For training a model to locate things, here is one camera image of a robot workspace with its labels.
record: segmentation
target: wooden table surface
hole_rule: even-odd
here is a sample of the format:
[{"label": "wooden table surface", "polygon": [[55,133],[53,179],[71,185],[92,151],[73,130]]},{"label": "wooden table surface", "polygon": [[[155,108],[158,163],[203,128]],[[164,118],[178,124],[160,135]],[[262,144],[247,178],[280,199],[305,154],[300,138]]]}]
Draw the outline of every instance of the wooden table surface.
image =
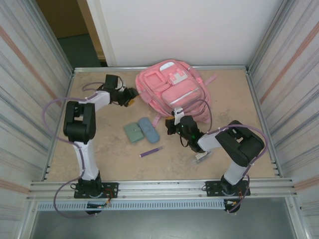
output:
[{"label": "wooden table surface", "polygon": [[[199,72],[204,80],[213,74],[217,75],[217,78],[208,85],[212,98],[213,129],[227,125],[235,119],[242,124],[261,128],[244,71]],[[82,87],[90,82],[103,82],[106,74],[118,75],[128,87],[134,87],[138,73],[138,71],[76,73],[70,96],[83,98],[90,95],[93,92],[82,92]],[[142,117],[149,117],[152,121],[156,116],[156,112],[141,98],[135,101],[128,108],[108,105],[96,113],[94,151],[102,180],[218,179],[224,174],[231,159],[222,148],[216,149],[201,163],[192,163],[191,158],[195,153],[189,147],[181,146],[178,135],[167,135],[164,118],[161,118],[156,127],[160,135],[158,143],[151,144],[144,138],[131,144],[123,126],[137,122]],[[209,125],[199,123],[198,127],[205,132]],[[65,137],[62,128],[60,136]],[[141,153],[159,146],[165,148],[149,156],[139,157]],[[48,180],[67,181],[78,175],[79,166],[73,147],[57,142]],[[255,163],[249,175],[254,178],[275,176],[267,153]]]}]

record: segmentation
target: white wall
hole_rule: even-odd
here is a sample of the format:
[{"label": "white wall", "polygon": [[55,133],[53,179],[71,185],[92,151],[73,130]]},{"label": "white wall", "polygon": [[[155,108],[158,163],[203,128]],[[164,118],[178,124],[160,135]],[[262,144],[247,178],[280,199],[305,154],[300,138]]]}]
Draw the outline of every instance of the white wall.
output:
[{"label": "white wall", "polygon": [[248,64],[282,0],[87,0],[109,66]]}]

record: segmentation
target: blue pencil case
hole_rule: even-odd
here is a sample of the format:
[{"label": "blue pencil case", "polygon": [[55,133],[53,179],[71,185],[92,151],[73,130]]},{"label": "blue pencil case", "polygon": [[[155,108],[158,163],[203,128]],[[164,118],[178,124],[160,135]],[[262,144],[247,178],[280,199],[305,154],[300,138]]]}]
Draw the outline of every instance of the blue pencil case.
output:
[{"label": "blue pencil case", "polygon": [[159,141],[160,136],[156,129],[153,127],[149,118],[143,117],[139,120],[139,127],[141,128],[143,134],[150,143],[156,143]]}]

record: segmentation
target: black mounting plate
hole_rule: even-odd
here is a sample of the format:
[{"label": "black mounting plate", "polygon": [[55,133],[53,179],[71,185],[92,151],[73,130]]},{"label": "black mounting plate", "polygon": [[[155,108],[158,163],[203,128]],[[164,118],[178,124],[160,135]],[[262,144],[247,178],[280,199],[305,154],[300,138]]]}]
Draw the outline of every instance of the black mounting plate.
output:
[{"label": "black mounting plate", "polygon": [[[229,196],[239,197],[239,191],[241,191],[241,193],[244,194],[246,191],[246,188],[247,188],[247,184],[248,184],[248,181],[242,180],[238,185],[238,190],[234,194],[229,195]],[[205,191],[206,191],[208,197],[228,196],[223,192],[220,181],[206,181],[205,187],[206,187]],[[248,189],[246,196],[249,196],[250,194],[251,194],[250,189]]]},{"label": "black mounting plate", "polygon": [[[117,198],[118,197],[119,183],[102,183],[102,187],[103,187],[103,189],[105,189],[105,188],[111,189],[112,190],[112,195],[110,195],[110,190],[105,190],[105,193],[107,195],[105,195],[105,193],[102,192],[100,194],[100,196],[97,197],[97,198],[105,198],[105,199],[107,199],[108,197],[109,198]],[[85,195],[85,194],[83,195],[80,192],[80,187],[79,187],[78,183],[75,185],[74,198],[90,198],[90,199],[92,199],[92,197],[90,197],[89,195]]]}]

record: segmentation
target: pink backpack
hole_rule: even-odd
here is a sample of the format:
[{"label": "pink backpack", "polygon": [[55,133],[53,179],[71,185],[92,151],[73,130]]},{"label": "pink backpack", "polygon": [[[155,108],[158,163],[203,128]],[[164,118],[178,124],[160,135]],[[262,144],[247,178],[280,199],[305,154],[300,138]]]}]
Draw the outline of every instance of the pink backpack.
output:
[{"label": "pink backpack", "polygon": [[166,60],[141,71],[136,76],[136,87],[143,101],[152,106],[159,115],[172,116],[172,111],[182,107],[185,115],[192,115],[195,121],[210,122],[209,110],[202,99],[210,105],[210,95],[200,74],[183,61]]}]

